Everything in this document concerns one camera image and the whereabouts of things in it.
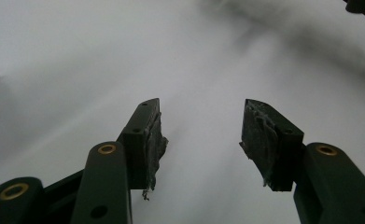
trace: brass ring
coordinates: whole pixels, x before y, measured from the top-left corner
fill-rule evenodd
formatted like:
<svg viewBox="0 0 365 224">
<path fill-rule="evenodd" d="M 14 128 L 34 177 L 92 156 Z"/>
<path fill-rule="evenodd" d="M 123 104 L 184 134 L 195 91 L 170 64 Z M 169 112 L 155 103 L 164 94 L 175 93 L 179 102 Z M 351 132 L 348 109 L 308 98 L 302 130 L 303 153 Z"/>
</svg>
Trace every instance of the brass ring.
<svg viewBox="0 0 365 224">
<path fill-rule="evenodd" d="M 16 192 L 10 192 L 11 190 L 16 189 L 16 188 L 20 188 L 20 189 Z M 2 200 L 2 201 L 13 200 L 17 197 L 22 196 L 22 194 L 25 193 L 25 191 L 27 191 L 28 188 L 29 188 L 29 186 L 25 183 L 18 183 L 18 184 L 9 186 L 8 188 L 2 190 L 2 192 L 0 194 L 0 200 Z"/>
<path fill-rule="evenodd" d="M 336 156 L 337 155 L 337 151 L 333 147 L 320 146 L 320 147 L 317 147 L 316 150 L 319 153 L 322 153 L 327 156 Z"/>
<path fill-rule="evenodd" d="M 98 148 L 98 152 L 103 155 L 110 154 L 114 151 L 116 151 L 116 147 L 113 145 L 104 145 L 104 146 L 101 146 L 100 148 Z"/>
</svg>

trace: white surface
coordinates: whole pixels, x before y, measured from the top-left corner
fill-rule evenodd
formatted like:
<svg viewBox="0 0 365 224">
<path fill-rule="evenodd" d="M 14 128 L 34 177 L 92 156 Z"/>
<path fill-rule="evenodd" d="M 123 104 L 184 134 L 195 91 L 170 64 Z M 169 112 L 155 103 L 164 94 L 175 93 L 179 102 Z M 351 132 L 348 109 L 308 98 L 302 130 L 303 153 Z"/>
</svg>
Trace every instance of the white surface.
<svg viewBox="0 0 365 224">
<path fill-rule="evenodd" d="M 364 63 L 325 55 L 208 1 L 0 1 L 0 184 L 71 175 L 159 97 L 170 143 L 150 202 L 132 192 L 134 223 L 300 223 L 238 146 L 244 100 L 365 174 Z"/>
</svg>

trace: black object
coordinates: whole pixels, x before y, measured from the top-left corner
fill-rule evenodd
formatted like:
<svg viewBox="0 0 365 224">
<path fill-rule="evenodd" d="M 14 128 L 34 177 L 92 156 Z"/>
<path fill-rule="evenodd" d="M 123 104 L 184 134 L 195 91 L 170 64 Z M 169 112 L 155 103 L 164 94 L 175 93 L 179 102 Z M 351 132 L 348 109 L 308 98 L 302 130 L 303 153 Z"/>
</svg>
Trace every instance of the black object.
<svg viewBox="0 0 365 224">
<path fill-rule="evenodd" d="M 365 14 L 365 0 L 344 0 L 347 3 L 345 10 L 351 13 Z"/>
<path fill-rule="evenodd" d="M 167 139 L 159 99 L 140 104 L 116 142 L 92 148 L 84 170 L 43 189 L 22 177 L 0 185 L 3 223 L 133 223 L 130 189 L 154 189 Z"/>
<path fill-rule="evenodd" d="M 303 224 L 365 223 L 365 176 L 337 147 L 302 143 L 271 106 L 246 100 L 241 146 L 273 191 L 291 191 Z"/>
</svg>

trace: metal ring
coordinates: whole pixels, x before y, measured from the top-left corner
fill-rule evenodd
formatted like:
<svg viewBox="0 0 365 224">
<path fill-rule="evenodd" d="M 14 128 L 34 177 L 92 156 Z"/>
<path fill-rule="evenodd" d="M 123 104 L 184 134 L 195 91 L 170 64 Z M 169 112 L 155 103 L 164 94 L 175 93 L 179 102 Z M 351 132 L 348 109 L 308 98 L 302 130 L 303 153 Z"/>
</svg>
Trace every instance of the metal ring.
<svg viewBox="0 0 365 224">
<path fill-rule="evenodd" d="M 337 151 L 333 147 L 320 146 L 320 147 L 317 147 L 316 150 L 319 153 L 322 153 L 322 154 L 327 155 L 327 156 L 336 156 L 337 155 Z"/>
<path fill-rule="evenodd" d="M 9 194 L 10 191 L 15 189 L 15 188 L 20 188 L 20 190 L 17 191 L 17 192 L 12 192 L 11 194 Z M 27 191 L 28 188 L 29 188 L 29 186 L 25 183 L 18 183 L 18 184 L 14 184 L 12 186 L 9 186 L 6 189 L 2 190 L 2 192 L 0 194 L 0 200 L 2 200 L 2 201 L 13 200 L 17 197 L 22 196 L 22 194 L 25 193 L 25 191 Z"/>
<path fill-rule="evenodd" d="M 104 146 L 101 146 L 100 148 L 98 148 L 98 152 L 103 155 L 110 154 L 114 151 L 116 151 L 116 147 L 113 145 L 104 145 Z"/>
</svg>

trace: dark object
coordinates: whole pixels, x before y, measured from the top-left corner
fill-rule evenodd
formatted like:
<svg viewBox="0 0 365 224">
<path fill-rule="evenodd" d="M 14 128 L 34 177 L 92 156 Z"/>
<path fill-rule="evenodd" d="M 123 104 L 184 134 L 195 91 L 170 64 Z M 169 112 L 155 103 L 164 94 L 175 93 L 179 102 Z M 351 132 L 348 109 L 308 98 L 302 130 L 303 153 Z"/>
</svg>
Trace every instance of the dark object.
<svg viewBox="0 0 365 224">
<path fill-rule="evenodd" d="M 351 13 L 365 14 L 365 0 L 344 0 L 347 3 L 345 10 Z"/>
<path fill-rule="evenodd" d="M 298 128 L 254 100 L 246 100 L 242 140 L 272 190 L 296 183 L 294 200 L 303 224 L 365 223 L 365 176 L 339 148 L 306 147 Z"/>
<path fill-rule="evenodd" d="M 167 139 L 159 99 L 140 104 L 118 141 L 95 146 L 86 168 L 43 189 L 23 177 L 0 185 L 2 223 L 133 223 L 130 189 L 154 189 Z"/>
</svg>

